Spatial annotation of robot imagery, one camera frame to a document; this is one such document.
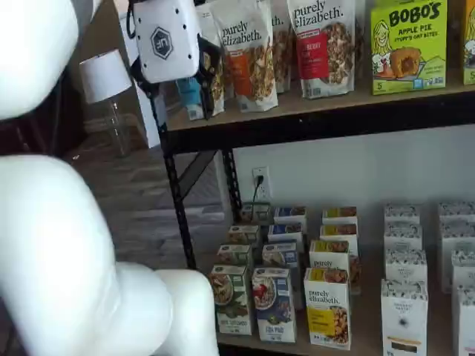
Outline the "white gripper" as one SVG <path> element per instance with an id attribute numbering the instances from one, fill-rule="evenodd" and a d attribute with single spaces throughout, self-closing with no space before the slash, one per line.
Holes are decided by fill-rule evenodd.
<path id="1" fill-rule="evenodd" d="M 224 100 L 223 60 L 219 46 L 200 34 L 195 4 L 189 0 L 139 1 L 133 5 L 139 56 L 131 76 L 151 104 L 157 130 L 166 130 L 160 83 L 195 75 L 203 118 Z"/>

